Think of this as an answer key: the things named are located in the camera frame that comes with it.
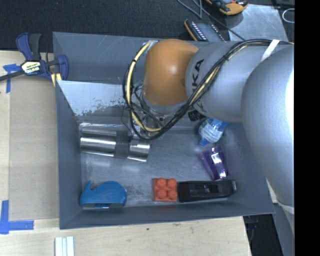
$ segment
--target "wooden table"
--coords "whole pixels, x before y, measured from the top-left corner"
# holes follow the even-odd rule
[[[19,65],[23,61],[24,57],[18,51],[0,51],[0,76],[6,74],[2,69],[3,65],[13,63]],[[21,76],[14,79],[16,79],[15,84],[25,83],[25,86],[28,86],[30,79],[33,78]],[[9,191],[15,193],[10,190],[9,183],[12,164],[10,161],[10,98],[12,92],[6,93],[6,84],[6,81],[0,82],[0,200],[2,201],[13,196],[11,194],[9,197]],[[33,230],[10,231],[9,234],[0,235],[0,255],[55,255],[55,238],[68,236],[74,237],[76,256],[252,255],[241,216],[69,230],[59,229],[57,217],[35,218]]]

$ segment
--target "metal cylinder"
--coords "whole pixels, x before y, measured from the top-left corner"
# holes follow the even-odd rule
[[[146,162],[150,151],[147,141],[129,140],[126,133],[101,128],[83,127],[80,152]]]
[[[114,136],[83,136],[80,137],[80,151],[83,153],[99,153],[114,156],[116,137]]]

